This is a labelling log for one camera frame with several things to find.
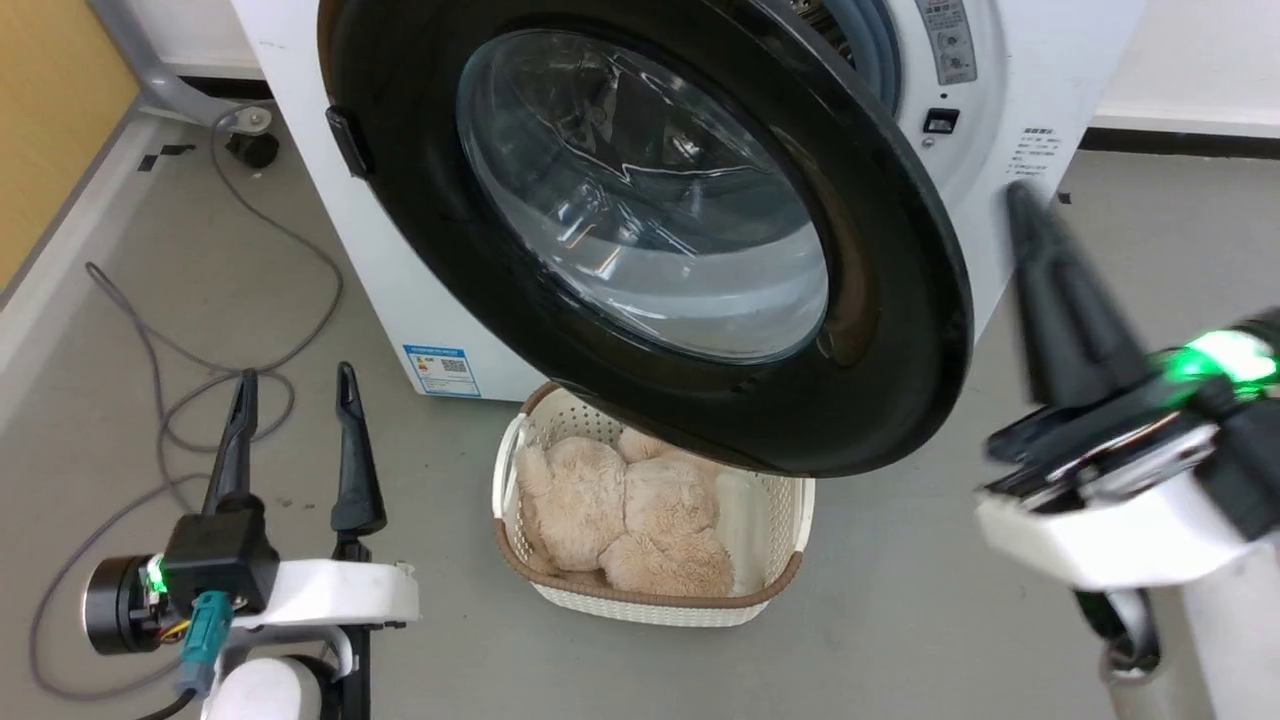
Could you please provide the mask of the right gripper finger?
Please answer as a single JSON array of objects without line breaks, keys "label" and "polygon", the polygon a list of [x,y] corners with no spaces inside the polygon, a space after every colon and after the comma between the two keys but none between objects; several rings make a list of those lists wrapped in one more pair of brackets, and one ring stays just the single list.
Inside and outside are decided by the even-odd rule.
[{"label": "right gripper finger", "polygon": [[1044,406],[1092,404],[1092,380],[1078,343],[1071,291],[1062,269],[1075,265],[1074,242],[1048,199],[1028,179],[1010,183],[1007,213],[1021,352],[1030,398]]},{"label": "right gripper finger", "polygon": [[1074,242],[1075,265],[1061,270],[1064,288],[1071,291],[1071,318],[1076,322],[1078,343],[1087,361],[1085,373],[1092,380],[1091,398],[1103,401],[1146,382],[1151,368],[1140,338],[1085,252],[1068,234]]}]

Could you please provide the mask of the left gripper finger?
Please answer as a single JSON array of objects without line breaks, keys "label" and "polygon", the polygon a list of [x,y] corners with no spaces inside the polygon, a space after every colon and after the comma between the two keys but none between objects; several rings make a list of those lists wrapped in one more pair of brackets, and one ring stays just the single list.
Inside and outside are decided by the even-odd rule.
[{"label": "left gripper finger", "polygon": [[214,515],[251,486],[251,445],[259,428],[259,374],[243,370],[233,393],[227,423],[215,452],[202,514]]},{"label": "left gripper finger", "polygon": [[335,533],[332,557],[338,561],[370,561],[362,538],[383,530],[387,506],[378,478],[372,443],[355,368],[337,368],[335,415],[340,427],[340,462],[330,528]]}]

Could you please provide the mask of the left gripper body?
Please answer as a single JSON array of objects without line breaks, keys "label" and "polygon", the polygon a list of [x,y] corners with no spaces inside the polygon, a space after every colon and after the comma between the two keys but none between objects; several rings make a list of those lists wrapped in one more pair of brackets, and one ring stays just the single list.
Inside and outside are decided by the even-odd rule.
[{"label": "left gripper body", "polygon": [[[403,564],[332,559],[284,561],[268,603],[228,594],[234,628],[385,626],[419,620],[419,584]],[[193,600],[180,600],[159,555],[101,561],[83,592],[83,629],[104,656],[150,653],[187,633]]]}]

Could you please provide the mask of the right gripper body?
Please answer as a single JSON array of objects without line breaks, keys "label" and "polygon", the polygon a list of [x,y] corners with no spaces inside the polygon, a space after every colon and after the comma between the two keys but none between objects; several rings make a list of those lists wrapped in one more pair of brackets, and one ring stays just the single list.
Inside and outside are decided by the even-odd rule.
[{"label": "right gripper body", "polygon": [[1243,320],[1155,357],[1092,407],[992,434],[1012,470],[979,488],[986,542],[1080,591],[1181,585],[1280,532],[1280,320]]}]

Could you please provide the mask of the black round washer door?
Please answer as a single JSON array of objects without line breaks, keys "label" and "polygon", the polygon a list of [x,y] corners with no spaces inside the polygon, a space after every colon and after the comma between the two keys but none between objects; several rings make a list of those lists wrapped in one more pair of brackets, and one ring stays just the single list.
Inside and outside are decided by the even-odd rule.
[{"label": "black round washer door", "polygon": [[704,457],[873,471],[952,410],[957,236],[888,109],[765,0],[347,0],[365,182],[486,331]]}]

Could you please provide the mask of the white front-load washing machine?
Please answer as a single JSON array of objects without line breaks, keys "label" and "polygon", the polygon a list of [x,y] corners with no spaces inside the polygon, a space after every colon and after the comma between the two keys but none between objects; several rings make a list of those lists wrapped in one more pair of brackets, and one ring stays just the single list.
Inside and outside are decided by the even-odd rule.
[{"label": "white front-load washing machine", "polygon": [[[964,0],[978,81],[942,86],[915,0],[887,0],[902,90],[895,119],[941,192],[965,252],[975,332],[1009,284],[997,193],[1062,179],[1149,0]],[[230,0],[360,284],[410,374],[403,345],[462,348],[481,398],[517,401],[541,373],[463,309],[349,173],[325,119],[332,31],[347,0]]]}]

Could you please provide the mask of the black door latch hook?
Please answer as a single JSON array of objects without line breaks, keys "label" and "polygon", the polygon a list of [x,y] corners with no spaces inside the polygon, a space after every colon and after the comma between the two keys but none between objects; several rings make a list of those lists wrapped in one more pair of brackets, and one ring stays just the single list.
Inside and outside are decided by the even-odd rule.
[{"label": "black door latch hook", "polygon": [[366,181],[375,173],[376,161],[358,118],[348,108],[330,105],[325,119],[349,173]]}]

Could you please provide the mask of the blue energy label sticker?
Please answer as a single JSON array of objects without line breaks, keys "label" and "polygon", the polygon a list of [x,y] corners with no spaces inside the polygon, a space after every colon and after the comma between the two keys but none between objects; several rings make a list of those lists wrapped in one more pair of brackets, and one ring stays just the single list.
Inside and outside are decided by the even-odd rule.
[{"label": "blue energy label sticker", "polygon": [[483,393],[462,348],[403,345],[410,374],[428,396],[481,398]]}]

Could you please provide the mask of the grey instruction sticker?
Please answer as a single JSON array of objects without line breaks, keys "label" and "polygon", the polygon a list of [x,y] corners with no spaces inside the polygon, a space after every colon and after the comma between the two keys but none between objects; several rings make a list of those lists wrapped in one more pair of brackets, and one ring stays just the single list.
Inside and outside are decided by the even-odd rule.
[{"label": "grey instruction sticker", "polygon": [[964,0],[915,0],[915,4],[940,85],[977,82],[977,53]]}]

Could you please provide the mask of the beige plush toy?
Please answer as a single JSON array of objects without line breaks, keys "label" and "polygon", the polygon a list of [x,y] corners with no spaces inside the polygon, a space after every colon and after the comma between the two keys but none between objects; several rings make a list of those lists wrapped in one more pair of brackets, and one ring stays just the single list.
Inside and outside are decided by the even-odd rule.
[{"label": "beige plush toy", "polygon": [[733,589],[733,560],[717,534],[719,464],[626,428],[614,445],[525,446],[515,471],[534,571],[640,594]]}]

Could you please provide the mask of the black caster wheel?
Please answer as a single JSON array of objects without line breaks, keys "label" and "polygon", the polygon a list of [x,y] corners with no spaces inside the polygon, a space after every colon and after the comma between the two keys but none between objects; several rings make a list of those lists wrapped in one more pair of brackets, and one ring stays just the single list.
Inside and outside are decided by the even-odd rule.
[{"label": "black caster wheel", "polygon": [[224,147],[244,167],[261,170],[276,160],[280,142],[270,132],[261,135],[232,133],[225,141]]}]

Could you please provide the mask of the grey rubber drum gasket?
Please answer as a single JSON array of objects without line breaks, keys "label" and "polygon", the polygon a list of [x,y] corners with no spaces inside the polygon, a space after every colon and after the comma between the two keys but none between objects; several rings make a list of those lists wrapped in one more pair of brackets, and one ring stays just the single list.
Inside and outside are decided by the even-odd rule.
[{"label": "grey rubber drum gasket", "polygon": [[895,115],[902,90],[899,35],[887,0],[788,0]]}]

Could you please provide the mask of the white woven laundry basket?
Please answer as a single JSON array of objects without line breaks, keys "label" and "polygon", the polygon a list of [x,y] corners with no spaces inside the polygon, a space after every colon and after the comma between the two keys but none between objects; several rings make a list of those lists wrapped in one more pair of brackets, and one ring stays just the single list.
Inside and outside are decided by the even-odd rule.
[{"label": "white woven laundry basket", "polygon": [[498,445],[492,515],[498,550],[509,566],[556,606],[596,618],[653,626],[731,628],[756,618],[794,580],[812,532],[815,482],[724,469],[718,478],[717,536],[733,561],[726,598],[637,594],[550,577],[532,564],[517,489],[516,456],[535,442],[582,436],[613,443],[625,425],[547,382],[520,407]]}]

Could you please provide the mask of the grey metal stand leg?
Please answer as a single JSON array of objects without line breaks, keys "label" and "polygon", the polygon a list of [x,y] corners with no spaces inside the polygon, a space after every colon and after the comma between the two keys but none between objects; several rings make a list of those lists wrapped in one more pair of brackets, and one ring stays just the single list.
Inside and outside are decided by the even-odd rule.
[{"label": "grey metal stand leg", "polygon": [[207,95],[161,60],[125,0],[86,0],[138,81],[142,105],[151,115],[243,136],[266,135],[273,113],[265,104],[237,105]]}]

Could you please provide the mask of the light brown wooden panel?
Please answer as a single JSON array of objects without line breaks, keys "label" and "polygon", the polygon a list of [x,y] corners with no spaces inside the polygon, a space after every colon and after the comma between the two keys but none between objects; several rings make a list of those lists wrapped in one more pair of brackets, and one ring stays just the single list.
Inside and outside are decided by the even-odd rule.
[{"label": "light brown wooden panel", "polygon": [[87,0],[0,0],[0,293],[137,92]]}]

